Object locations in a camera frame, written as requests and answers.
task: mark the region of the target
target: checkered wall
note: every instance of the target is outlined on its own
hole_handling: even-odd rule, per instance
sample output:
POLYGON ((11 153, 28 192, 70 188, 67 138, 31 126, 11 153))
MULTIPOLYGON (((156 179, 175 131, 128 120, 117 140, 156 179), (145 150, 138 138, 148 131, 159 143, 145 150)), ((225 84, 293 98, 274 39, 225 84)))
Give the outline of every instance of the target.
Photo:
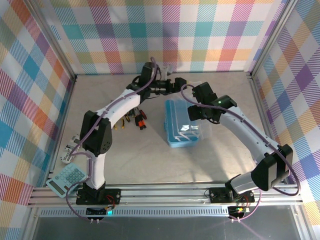
POLYGON ((17 239, 71 86, 23 0, 0 1, 0 239, 17 239))
POLYGON ((176 72, 242 71, 281 1, 38 2, 76 73, 126 74, 140 73, 150 56, 176 72))
POLYGON ((276 140, 294 149, 302 198, 320 238, 320 1, 300 0, 257 85, 276 140))
POLYGON ((265 47, 265 45, 266 45, 266 43, 267 43, 267 40, 268 40, 268 38, 270 37, 270 35, 271 35, 271 33, 272 33, 272 31, 273 31, 276 23, 277 23, 277 20, 278 20, 280 14, 282 13, 282 11, 283 11, 283 9, 284 9, 287 1, 288 1, 288 0, 281 0, 281 3, 279 4, 279 6, 278 6, 278 8, 277 8, 277 10, 276 10, 276 12, 275 12, 275 15, 273 16, 272 21, 271 21, 271 23, 270 23, 267 31, 265 32, 265 34, 264 34, 264 36, 263 36, 263 39, 262 39, 262 41, 260 42, 260 45, 259 45, 256 53, 254 54, 254 58, 253 58, 253 60, 252 60, 252 62, 251 62, 251 64, 250 64, 250 67, 249 67, 249 69, 248 69, 248 72, 251 73, 252 70, 253 70, 253 68, 254 68, 254 66, 255 66, 255 64, 257 63, 257 61, 258 61, 258 59, 259 59, 259 57, 260 57, 260 55, 261 55, 261 52, 262 52, 262 50, 264 49, 264 47, 265 47))

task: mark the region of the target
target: metal rail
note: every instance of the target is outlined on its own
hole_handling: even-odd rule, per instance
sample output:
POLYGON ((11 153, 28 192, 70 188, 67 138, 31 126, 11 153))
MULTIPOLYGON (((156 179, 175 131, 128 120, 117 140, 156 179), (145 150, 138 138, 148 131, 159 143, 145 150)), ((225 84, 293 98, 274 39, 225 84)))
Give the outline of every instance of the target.
MULTIPOLYGON (((244 206, 244 203, 210 203, 204 193, 208 188, 224 188, 224 184, 189 183, 189 184, 129 184, 107 185, 108 189, 121 189, 121 207, 204 207, 204 206, 244 206)), ((296 185, 281 184, 279 189, 294 193, 296 185)), ((259 199, 259 191, 254 192, 259 199)), ((76 194, 72 193, 69 201, 76 207, 76 194)), ((286 196, 273 189, 262 192, 261 206, 300 205, 301 196, 286 196)), ((58 197, 49 187, 35 188, 29 207, 67 207, 66 200, 58 197)), ((101 207, 100 205, 82 205, 81 207, 101 207)))

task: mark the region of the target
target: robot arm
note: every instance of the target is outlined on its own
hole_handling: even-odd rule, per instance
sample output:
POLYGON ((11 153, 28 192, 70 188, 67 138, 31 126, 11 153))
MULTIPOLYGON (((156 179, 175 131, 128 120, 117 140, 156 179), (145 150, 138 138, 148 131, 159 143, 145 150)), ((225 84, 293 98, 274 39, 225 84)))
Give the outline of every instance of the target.
MULTIPOLYGON (((151 78, 152 71, 157 70, 158 66, 157 69, 155 69, 151 62, 147 62, 142 69, 141 76, 136 77, 117 99, 130 93, 132 95, 113 104, 103 116, 102 114, 109 105, 96 112, 88 111, 84 115, 80 139, 83 139, 93 128, 97 120, 101 118, 98 123, 98 128, 94 129, 82 144, 86 153, 91 156, 91 161, 89 161, 87 165, 87 173, 90 178, 83 184, 83 190, 93 199, 97 200, 97 203, 104 197, 104 163, 106 152, 112 144, 112 127, 114 124, 129 112, 129 110, 137 107, 144 100, 148 99, 150 94, 168 95, 177 93, 187 82, 183 78, 176 78, 174 83, 171 83, 170 80, 153 80, 148 87, 139 93, 134 93, 134 91, 146 85, 151 78)), ((231 130, 250 150, 253 160, 257 163, 253 171, 238 175, 225 184, 226 190, 231 191, 233 197, 256 188, 268 191, 289 175, 289 169, 286 164, 270 147, 270 144, 274 147, 277 146, 278 150, 288 162, 292 163, 293 151, 288 145, 280 146, 272 139, 269 140, 269 145, 266 145, 258 137, 257 133, 243 122, 246 120, 250 123, 235 101, 227 95, 218 98, 207 82, 194 87, 192 91, 198 103, 228 109, 242 117, 242 119, 238 119, 229 112, 221 109, 212 109, 197 105, 188 108, 188 115, 191 121, 207 119, 215 124, 222 124, 231 130)))
POLYGON ((275 153, 270 145, 278 148, 279 152, 292 164, 293 151, 290 146, 280 146, 276 141, 268 139, 268 137, 256 127, 254 127, 256 132, 252 130, 244 121, 252 126, 254 126, 254 124, 247 119, 236 102, 227 95, 218 98, 207 82, 194 87, 192 92, 198 103, 228 109, 238 116, 241 116, 241 119, 239 119, 230 112, 197 105, 188 108, 191 121, 207 119, 215 124, 222 124, 233 132, 250 150, 257 166, 253 171, 238 175, 225 184, 226 188, 233 192, 233 195, 236 196, 256 188, 268 191, 289 176, 288 166, 280 156, 275 153), (258 137, 257 132, 268 139, 268 145, 258 137))
POLYGON ((102 116, 98 123, 98 128, 93 130, 82 144, 86 153, 91 156, 91 160, 87 163, 87 173, 90 178, 83 184, 83 189, 93 198, 99 198, 101 190, 105 187, 105 157, 106 152, 112 144, 112 128, 115 123, 131 109, 139 106, 144 100, 148 99, 151 94, 168 95, 177 93, 180 91, 181 87, 187 83, 186 80, 179 77, 175 78, 174 83, 171 83, 170 79, 154 79, 148 87, 138 93, 134 93, 136 90, 145 86, 150 80, 152 72, 157 70, 158 66, 155 69, 153 68, 153 63, 146 62, 141 75, 136 77, 133 82, 127 86, 126 90, 124 90, 124 92, 113 102, 128 94, 131 94, 130 96, 122 99, 116 104, 110 103, 96 112, 88 111, 85 113, 80 132, 81 140, 92 129, 98 118, 102 116))

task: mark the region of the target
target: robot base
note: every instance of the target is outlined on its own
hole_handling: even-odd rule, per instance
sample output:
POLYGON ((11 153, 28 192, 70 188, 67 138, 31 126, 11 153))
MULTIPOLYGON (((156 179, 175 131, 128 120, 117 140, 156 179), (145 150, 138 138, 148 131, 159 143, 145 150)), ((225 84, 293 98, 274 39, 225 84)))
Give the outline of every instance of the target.
POLYGON ((93 189, 83 184, 83 189, 77 190, 77 205, 118 205, 121 199, 121 190, 118 188, 105 188, 106 184, 99 189, 93 189))
POLYGON ((234 195, 232 190, 223 187, 210 187, 209 197, 212 204, 226 203, 254 203, 255 197, 252 191, 246 191, 239 195, 234 195))

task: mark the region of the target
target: translucent plastic container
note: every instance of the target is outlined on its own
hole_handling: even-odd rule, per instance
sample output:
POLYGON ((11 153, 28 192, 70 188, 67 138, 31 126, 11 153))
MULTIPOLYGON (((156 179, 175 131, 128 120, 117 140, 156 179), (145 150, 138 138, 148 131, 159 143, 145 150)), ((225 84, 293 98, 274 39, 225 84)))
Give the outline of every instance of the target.
POLYGON ((188 107, 191 103, 182 97, 174 97, 165 101, 164 129, 170 147, 193 147, 199 140, 211 136, 211 125, 207 120, 190 121, 188 107))

